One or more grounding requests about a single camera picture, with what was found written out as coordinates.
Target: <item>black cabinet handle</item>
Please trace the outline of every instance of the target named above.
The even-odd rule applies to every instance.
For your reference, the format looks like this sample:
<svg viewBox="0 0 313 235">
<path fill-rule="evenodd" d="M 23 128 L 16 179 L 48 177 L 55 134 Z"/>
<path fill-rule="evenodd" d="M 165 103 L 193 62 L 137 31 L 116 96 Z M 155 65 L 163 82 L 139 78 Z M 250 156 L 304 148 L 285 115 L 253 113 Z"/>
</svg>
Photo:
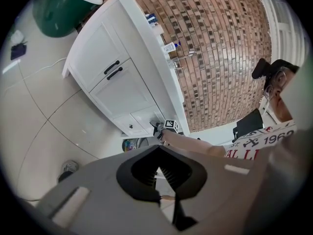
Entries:
<svg viewBox="0 0 313 235">
<path fill-rule="evenodd" d="M 110 66 L 104 71 L 104 75 L 106 75 L 109 70 L 111 70 L 115 65 L 118 65 L 118 64 L 119 64 L 119 61 L 117 60 L 114 64 L 110 65 Z"/>
<path fill-rule="evenodd" d="M 122 67 L 118 68 L 116 71 L 112 72 L 112 74 L 110 74 L 110 76 L 108 76 L 107 80 L 110 80 L 111 77 L 113 77 L 115 74 L 117 74 L 119 71 L 122 71 L 122 70 L 123 70 Z"/>
</svg>

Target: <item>eyeglasses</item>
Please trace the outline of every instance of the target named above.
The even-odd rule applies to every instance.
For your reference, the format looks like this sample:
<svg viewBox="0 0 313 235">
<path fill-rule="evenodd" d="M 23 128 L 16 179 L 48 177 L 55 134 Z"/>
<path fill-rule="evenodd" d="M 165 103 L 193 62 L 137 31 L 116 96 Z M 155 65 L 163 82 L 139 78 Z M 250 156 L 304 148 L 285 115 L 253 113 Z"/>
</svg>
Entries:
<svg viewBox="0 0 313 235">
<path fill-rule="evenodd" d="M 268 101 L 270 101 L 274 96 L 274 89 L 279 88 L 283 89 L 286 84 L 286 74 L 284 72 L 285 67 L 282 67 L 272 78 L 270 84 L 264 90 L 264 96 Z"/>
</svg>

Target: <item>green trash can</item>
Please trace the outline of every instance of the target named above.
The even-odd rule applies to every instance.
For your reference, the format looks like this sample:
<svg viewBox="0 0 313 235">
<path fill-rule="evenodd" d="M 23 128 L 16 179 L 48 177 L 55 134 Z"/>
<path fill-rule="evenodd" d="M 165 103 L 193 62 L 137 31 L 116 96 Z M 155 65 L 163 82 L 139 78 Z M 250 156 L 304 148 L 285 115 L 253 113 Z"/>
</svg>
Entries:
<svg viewBox="0 0 313 235">
<path fill-rule="evenodd" d="M 69 35 L 96 4 L 85 0 L 34 0 L 33 16 L 41 32 L 49 37 Z"/>
</svg>

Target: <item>brick wall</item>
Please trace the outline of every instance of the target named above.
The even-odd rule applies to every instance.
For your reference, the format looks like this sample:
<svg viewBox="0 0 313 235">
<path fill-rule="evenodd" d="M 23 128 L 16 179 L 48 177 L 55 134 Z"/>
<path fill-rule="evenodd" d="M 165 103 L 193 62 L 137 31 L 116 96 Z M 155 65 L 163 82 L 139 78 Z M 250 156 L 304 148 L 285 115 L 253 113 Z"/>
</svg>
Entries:
<svg viewBox="0 0 313 235">
<path fill-rule="evenodd" d="M 251 73 L 259 58 L 270 60 L 271 54 L 260 0 L 136 1 L 145 13 L 155 13 L 166 43 L 181 42 L 172 57 L 197 52 L 177 70 L 191 132 L 235 121 L 259 107 L 264 81 L 252 80 Z"/>
</svg>

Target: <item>white t-shirt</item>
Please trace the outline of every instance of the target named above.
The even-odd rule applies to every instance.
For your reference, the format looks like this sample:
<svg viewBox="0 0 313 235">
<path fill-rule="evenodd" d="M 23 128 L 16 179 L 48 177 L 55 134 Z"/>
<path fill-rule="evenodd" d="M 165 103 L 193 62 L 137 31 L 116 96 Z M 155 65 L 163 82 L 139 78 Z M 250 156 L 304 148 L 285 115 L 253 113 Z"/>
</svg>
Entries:
<svg viewBox="0 0 313 235">
<path fill-rule="evenodd" d="M 226 158 L 254 160 L 263 147 L 276 145 L 297 130 L 293 120 L 265 129 L 252 131 L 239 137 L 233 144 L 225 145 Z"/>
</svg>

